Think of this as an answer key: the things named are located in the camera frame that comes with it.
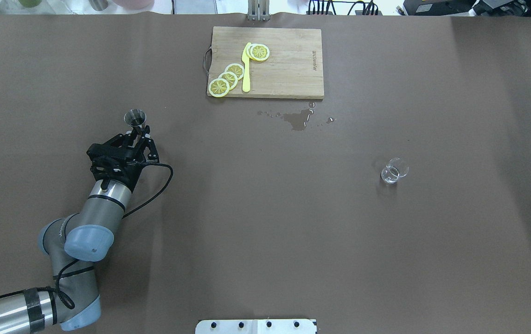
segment small glass cup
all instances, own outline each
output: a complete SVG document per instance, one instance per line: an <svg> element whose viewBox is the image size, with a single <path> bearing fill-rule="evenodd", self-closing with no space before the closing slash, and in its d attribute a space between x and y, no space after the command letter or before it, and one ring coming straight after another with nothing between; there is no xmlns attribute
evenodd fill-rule
<svg viewBox="0 0 531 334"><path fill-rule="evenodd" d="M394 184L409 172L409 166L401 158L391 159L380 172L380 178L386 184Z"/></svg>

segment metal bracket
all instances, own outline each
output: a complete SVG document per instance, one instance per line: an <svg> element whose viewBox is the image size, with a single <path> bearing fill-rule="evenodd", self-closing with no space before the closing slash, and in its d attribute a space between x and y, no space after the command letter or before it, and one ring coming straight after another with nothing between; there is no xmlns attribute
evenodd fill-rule
<svg viewBox="0 0 531 334"><path fill-rule="evenodd" d="M269 21L269 0L249 0L249 21Z"/></svg>
<svg viewBox="0 0 531 334"><path fill-rule="evenodd" d="M316 319L239 319L200 321L195 334L317 334Z"/></svg>

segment yellow knife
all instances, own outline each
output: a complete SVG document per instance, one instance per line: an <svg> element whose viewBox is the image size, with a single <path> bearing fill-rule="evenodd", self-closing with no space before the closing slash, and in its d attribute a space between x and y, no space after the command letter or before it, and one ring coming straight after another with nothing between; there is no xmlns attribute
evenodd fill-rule
<svg viewBox="0 0 531 334"><path fill-rule="evenodd" d="M247 45L244 46L243 49L243 55L240 57L240 59L243 61L244 65L244 76L243 76L243 91L245 93L248 93L251 90L251 77L249 75L249 54L248 48L251 45L251 42L248 42Z"/></svg>

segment cutting board handle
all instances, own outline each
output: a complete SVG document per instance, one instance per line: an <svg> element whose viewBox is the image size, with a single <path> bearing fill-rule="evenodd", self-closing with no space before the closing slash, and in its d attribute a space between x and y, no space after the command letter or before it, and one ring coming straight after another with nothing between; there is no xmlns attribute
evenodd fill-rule
<svg viewBox="0 0 531 334"><path fill-rule="evenodd" d="M210 75L210 69L208 68L208 53L210 54L210 67L212 67L212 45L208 47L208 50L205 52L204 55L204 71L207 76Z"/></svg>

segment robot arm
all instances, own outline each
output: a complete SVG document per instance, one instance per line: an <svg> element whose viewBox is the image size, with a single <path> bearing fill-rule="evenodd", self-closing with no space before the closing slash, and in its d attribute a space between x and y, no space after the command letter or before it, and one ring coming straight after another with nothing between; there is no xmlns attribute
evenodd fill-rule
<svg viewBox="0 0 531 334"><path fill-rule="evenodd" d="M74 330L100 317L93 263L113 244L142 169L159 162L144 112L130 110L124 120L132 131L93 144L87 152L96 184L82 211L54 220L39 233L38 246L51 259L55 287L0 296L0 333L35 333L56 323Z"/></svg>

